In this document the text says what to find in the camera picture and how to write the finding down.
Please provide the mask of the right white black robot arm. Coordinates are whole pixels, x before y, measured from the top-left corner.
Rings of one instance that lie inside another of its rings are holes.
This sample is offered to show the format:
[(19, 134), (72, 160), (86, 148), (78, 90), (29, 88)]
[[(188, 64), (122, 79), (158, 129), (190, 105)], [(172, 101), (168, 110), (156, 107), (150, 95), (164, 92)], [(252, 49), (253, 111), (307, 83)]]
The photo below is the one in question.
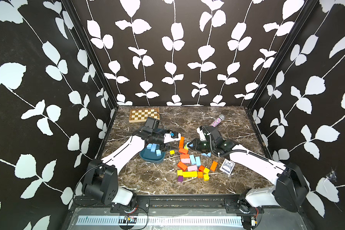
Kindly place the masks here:
[(216, 127), (200, 126), (199, 137), (188, 148), (225, 158), (222, 168), (230, 172), (238, 163), (271, 182), (271, 186), (249, 189), (240, 195), (237, 205), (243, 213), (261, 206), (279, 206), (290, 212), (299, 211), (310, 189), (296, 164), (283, 164), (254, 153), (239, 143), (225, 140)]

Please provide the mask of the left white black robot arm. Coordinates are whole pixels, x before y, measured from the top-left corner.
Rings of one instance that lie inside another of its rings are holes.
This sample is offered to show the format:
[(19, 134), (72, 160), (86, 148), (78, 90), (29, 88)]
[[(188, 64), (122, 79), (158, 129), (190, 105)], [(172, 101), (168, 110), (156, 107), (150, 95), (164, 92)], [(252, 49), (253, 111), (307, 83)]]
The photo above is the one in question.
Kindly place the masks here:
[(118, 185), (121, 169), (148, 144), (157, 144), (165, 149), (168, 143), (180, 141), (181, 134), (170, 129), (159, 129), (159, 120), (149, 117), (140, 129), (134, 131), (128, 140), (102, 160), (94, 159), (82, 177), (82, 193), (97, 203), (136, 206), (136, 194)]

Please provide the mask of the dark teal plastic tray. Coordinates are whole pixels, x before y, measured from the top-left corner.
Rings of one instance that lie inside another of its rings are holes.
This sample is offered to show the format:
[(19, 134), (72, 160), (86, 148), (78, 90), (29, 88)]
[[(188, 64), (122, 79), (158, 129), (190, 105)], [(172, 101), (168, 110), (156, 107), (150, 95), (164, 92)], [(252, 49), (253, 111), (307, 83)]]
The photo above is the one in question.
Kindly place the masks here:
[(140, 153), (140, 157), (150, 163), (162, 163), (165, 157), (165, 152), (160, 150), (158, 144), (148, 144)]

